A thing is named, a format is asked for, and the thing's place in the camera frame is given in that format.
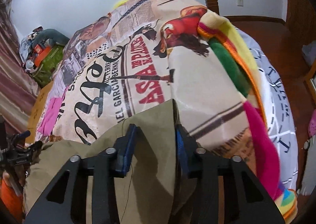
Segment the orange sleeve forearm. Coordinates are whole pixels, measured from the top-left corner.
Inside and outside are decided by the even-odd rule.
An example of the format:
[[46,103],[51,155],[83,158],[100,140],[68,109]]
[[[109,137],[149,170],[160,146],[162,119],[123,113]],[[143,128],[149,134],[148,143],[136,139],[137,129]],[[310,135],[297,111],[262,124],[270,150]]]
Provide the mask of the orange sleeve forearm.
[[3,172],[1,181],[1,199],[9,210],[10,214],[18,223],[23,223],[23,197],[17,196],[9,180],[9,174]]

